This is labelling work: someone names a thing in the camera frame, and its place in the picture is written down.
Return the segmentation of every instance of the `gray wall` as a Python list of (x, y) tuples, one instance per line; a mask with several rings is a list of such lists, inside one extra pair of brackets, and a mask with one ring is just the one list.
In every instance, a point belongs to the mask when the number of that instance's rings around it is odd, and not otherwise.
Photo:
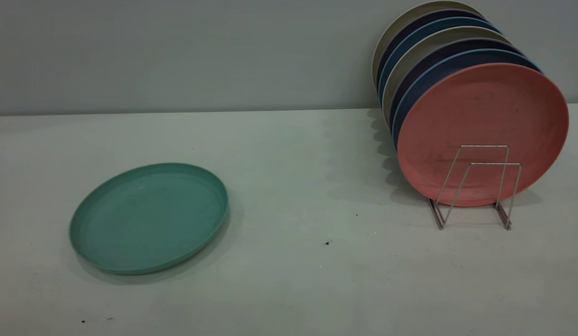
[[(0, 114), (376, 106), (420, 0), (0, 0)], [(578, 0), (470, 0), (578, 102)]]

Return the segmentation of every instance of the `table surface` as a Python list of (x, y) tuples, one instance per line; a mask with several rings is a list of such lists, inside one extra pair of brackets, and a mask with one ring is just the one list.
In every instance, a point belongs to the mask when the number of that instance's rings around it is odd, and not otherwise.
[[(578, 335), (578, 104), (570, 115), (511, 231), (489, 208), (438, 231), (378, 109), (0, 117), (0, 336)], [(227, 186), (221, 234), (145, 276), (78, 259), (81, 200), (173, 161)]]

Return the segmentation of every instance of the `plate stand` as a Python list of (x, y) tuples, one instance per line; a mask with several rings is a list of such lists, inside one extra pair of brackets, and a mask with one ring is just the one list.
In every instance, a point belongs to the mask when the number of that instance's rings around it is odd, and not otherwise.
[[(471, 162), (467, 166), (465, 174), (463, 175), (463, 178), (461, 179), (461, 183), (459, 183), (459, 188), (457, 189), (457, 193), (455, 194), (455, 198), (453, 198), (453, 202), (451, 203), (451, 206), (449, 207), (448, 212), (446, 213), (446, 216), (443, 217), (442, 212), (440, 211), (440, 207), (439, 207), (440, 198), (442, 196), (442, 193), (444, 192), (444, 188), (446, 187), (446, 183), (448, 182), (448, 179), (451, 177), (451, 172), (453, 171), (453, 167), (455, 166), (455, 162), (457, 162), (457, 158), (459, 157), (459, 153), (461, 153), (461, 149), (470, 148), (470, 147), (506, 149), (506, 155), (504, 157), (504, 162)], [(511, 220), (510, 220), (511, 211), (513, 210), (513, 202), (515, 201), (515, 194), (517, 193), (517, 186), (519, 185), (519, 177), (521, 176), (521, 168), (522, 167), (521, 167), (521, 164), (519, 162), (509, 162), (508, 161), (508, 150), (509, 150), (508, 145), (461, 145), (459, 147), (459, 149), (457, 149), (457, 154), (455, 155), (455, 158), (453, 159), (453, 163), (451, 164), (451, 168), (448, 170), (448, 174), (446, 174), (446, 179), (444, 180), (444, 184), (442, 185), (442, 189), (440, 189), (440, 193), (438, 194), (438, 198), (436, 198), (436, 200), (432, 200), (430, 198), (427, 199), (428, 204), (430, 205), (430, 208), (432, 209), (432, 213), (434, 214), (434, 219), (436, 219), (436, 223), (438, 224), (438, 228), (440, 230), (444, 229), (444, 226), (446, 225), (448, 217), (451, 214), (451, 211), (453, 210), (455, 203), (457, 202), (457, 197), (459, 196), (459, 192), (461, 191), (461, 187), (465, 183), (465, 179), (467, 178), (467, 174), (469, 173), (469, 170), (474, 166), (485, 166), (485, 165), (502, 166), (502, 177), (500, 178), (500, 186), (498, 187), (498, 196), (496, 197), (496, 202), (494, 204), (492, 204), (492, 206), (494, 206), (494, 209), (496, 209), (496, 212), (498, 212), (498, 215), (500, 216), (500, 219), (502, 220), (502, 223), (504, 224), (504, 228), (506, 228), (507, 230), (511, 229)], [(500, 204), (500, 193), (502, 192), (502, 183), (504, 182), (504, 172), (505, 172), (507, 166), (519, 167), (517, 170), (517, 180), (515, 181), (515, 189), (513, 190), (513, 196), (511, 197), (511, 204), (508, 207), (508, 213), (504, 212), (504, 209), (502, 208), (502, 204)]]

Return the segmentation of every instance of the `green plate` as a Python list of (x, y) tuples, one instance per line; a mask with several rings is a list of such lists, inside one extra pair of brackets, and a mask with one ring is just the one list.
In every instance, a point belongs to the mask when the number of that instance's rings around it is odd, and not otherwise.
[(73, 215), (73, 249), (105, 272), (144, 274), (186, 260), (216, 236), (229, 208), (223, 183), (190, 164), (153, 164), (97, 187)]

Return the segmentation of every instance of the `navy blue plate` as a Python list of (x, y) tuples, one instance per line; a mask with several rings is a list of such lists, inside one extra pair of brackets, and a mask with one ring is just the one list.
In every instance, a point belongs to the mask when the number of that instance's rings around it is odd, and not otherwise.
[(393, 141), (397, 147), (399, 140), (399, 132), (401, 125), (409, 110), (413, 107), (415, 102), (434, 84), (448, 75), (454, 74), (459, 70), (463, 70), (470, 66), (486, 64), (486, 63), (512, 63), (532, 68), (540, 71), (530, 60), (525, 57), (513, 53), (511, 51), (500, 49), (475, 49), (464, 51), (446, 58), (431, 68), (426, 70), (421, 76), (415, 79), (409, 89), (403, 95), (402, 100), (397, 106), (395, 118), (393, 120)]
[(422, 15), (412, 21), (410, 24), (406, 25), (402, 30), (390, 41), (386, 49), (382, 53), (380, 63), (378, 64), (378, 69), (376, 69), (376, 87), (378, 87), (378, 82), (380, 81), (380, 74), (382, 73), (382, 68), (389, 58), (390, 54), (395, 50), (395, 47), (401, 43), (409, 34), (417, 30), (417, 28), (423, 27), (430, 22), (434, 22), (440, 19), (446, 19), (447, 17), (473, 17), (475, 19), (480, 19), (486, 21), (483, 16), (474, 13), (472, 11), (466, 11), (464, 9), (441, 9), (439, 11), (433, 11)]
[(419, 77), (419, 75), (423, 74), (426, 70), (441, 60), (444, 60), (458, 53), (462, 53), (463, 51), (469, 51), (473, 49), (500, 49), (511, 51), (513, 53), (524, 56), (523, 53), (519, 51), (519, 49), (513, 47), (512, 45), (499, 40), (493, 40), (491, 38), (468, 38), (443, 45), (442, 47), (424, 56), (423, 59), (412, 66), (409, 72), (407, 72), (407, 74), (403, 77), (397, 86), (395, 95), (391, 97), (390, 106), (388, 109), (389, 129), (392, 131), (393, 119), (395, 117), (395, 112), (400, 100), (403, 98), (404, 93), (415, 81), (415, 79)]
[(378, 79), (378, 98), (380, 100), (380, 106), (383, 105), (382, 96), (384, 95), (384, 86), (386, 85), (386, 80), (389, 78), (390, 72), (395, 67), (396, 63), (399, 62), (400, 58), (417, 42), (425, 39), (426, 37), (439, 32), (441, 30), (460, 26), (476, 26), (487, 28), (495, 32), (500, 33), (499, 30), (494, 28), (490, 23), (482, 21), (479, 19), (474, 19), (472, 17), (449, 17), (447, 19), (440, 19), (434, 22), (428, 23), (421, 28), (418, 28), (404, 40), (402, 40), (395, 50), (389, 55), (389, 58), (384, 63), (382, 72)]

